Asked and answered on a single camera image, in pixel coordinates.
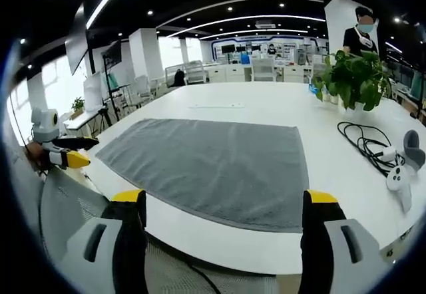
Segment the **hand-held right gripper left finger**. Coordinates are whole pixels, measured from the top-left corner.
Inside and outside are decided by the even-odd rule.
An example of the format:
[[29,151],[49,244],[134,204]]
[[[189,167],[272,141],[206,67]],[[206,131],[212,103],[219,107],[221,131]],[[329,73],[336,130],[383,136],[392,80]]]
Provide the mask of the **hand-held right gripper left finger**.
[[67,241],[59,269],[77,293],[148,293],[146,192],[114,196]]

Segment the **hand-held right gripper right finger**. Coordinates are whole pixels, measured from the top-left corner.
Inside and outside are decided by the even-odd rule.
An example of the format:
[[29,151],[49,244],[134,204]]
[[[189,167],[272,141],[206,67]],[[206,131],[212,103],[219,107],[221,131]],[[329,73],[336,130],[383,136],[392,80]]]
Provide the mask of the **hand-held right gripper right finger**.
[[376,239],[325,192],[304,192],[300,247],[301,293],[368,293],[390,270]]

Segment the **person's left hand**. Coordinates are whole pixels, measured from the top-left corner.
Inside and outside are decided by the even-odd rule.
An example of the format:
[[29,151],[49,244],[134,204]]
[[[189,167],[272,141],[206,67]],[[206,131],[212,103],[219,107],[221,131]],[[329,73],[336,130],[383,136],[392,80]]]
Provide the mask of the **person's left hand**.
[[45,171],[51,167],[48,153],[37,142],[27,144],[25,153],[31,167],[34,170]]

